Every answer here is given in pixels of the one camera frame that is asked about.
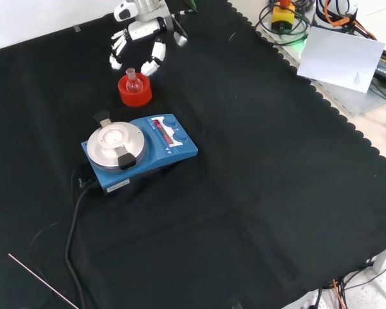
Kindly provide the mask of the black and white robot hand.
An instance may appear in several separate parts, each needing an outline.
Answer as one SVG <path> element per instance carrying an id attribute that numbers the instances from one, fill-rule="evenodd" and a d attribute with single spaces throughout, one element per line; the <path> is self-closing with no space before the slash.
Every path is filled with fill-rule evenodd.
<path id="1" fill-rule="evenodd" d="M 109 62 L 114 70 L 119 70 L 122 67 L 122 54 L 127 46 L 132 43 L 144 39 L 154 39 L 151 57 L 142 64 L 141 73 L 147 77 L 153 75 L 162 65 L 166 55 L 166 44 L 162 38 L 162 34 L 173 33 L 174 40 L 178 46 L 183 47 L 188 36 L 179 22 L 172 16 L 170 18 L 171 26 L 174 29 L 170 31 L 161 17 L 152 19 L 146 22 L 134 21 L 127 28 L 116 32 L 112 37 L 111 54 Z"/>

